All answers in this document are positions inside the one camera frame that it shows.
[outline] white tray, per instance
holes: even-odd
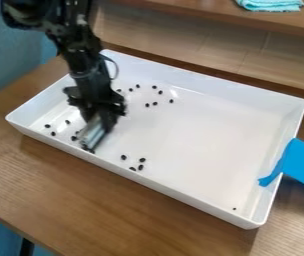
[[[95,155],[70,139],[85,124],[62,93],[74,85],[69,76],[6,120],[28,136],[234,225],[252,229],[264,224],[281,175],[266,188],[257,180],[272,171],[296,136],[304,100],[113,51],[103,53],[120,67],[113,88],[123,90],[129,113]],[[154,101],[157,106],[145,107]],[[128,156],[126,161],[122,154]],[[144,169],[130,170],[142,157],[147,159]]]

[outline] blue wall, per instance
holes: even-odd
[[[43,33],[8,28],[0,16],[0,88],[55,55]]]

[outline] wooden surface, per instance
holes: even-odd
[[[304,91],[156,57],[304,98]],[[283,181],[267,224],[245,231],[21,135],[4,117],[66,73],[56,58],[0,92],[0,220],[59,254],[304,256],[304,186]],[[299,132],[304,139],[304,121]]]
[[[109,43],[304,89],[303,37],[107,0],[93,26]]]
[[[235,0],[111,0],[177,15],[196,16],[236,25],[304,36],[304,8],[300,12],[250,12]]]

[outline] blue cloth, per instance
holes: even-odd
[[[302,0],[236,0],[247,10],[253,12],[298,12],[304,6]]]
[[[304,142],[299,139],[293,139],[286,147],[282,158],[278,161],[273,172],[259,179],[259,184],[266,187],[279,173],[284,174],[304,183]]]

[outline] wooden shelf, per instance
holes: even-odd
[[[268,31],[304,36],[304,8],[300,12],[250,12],[234,0],[112,0],[117,3],[179,15],[197,16]]]

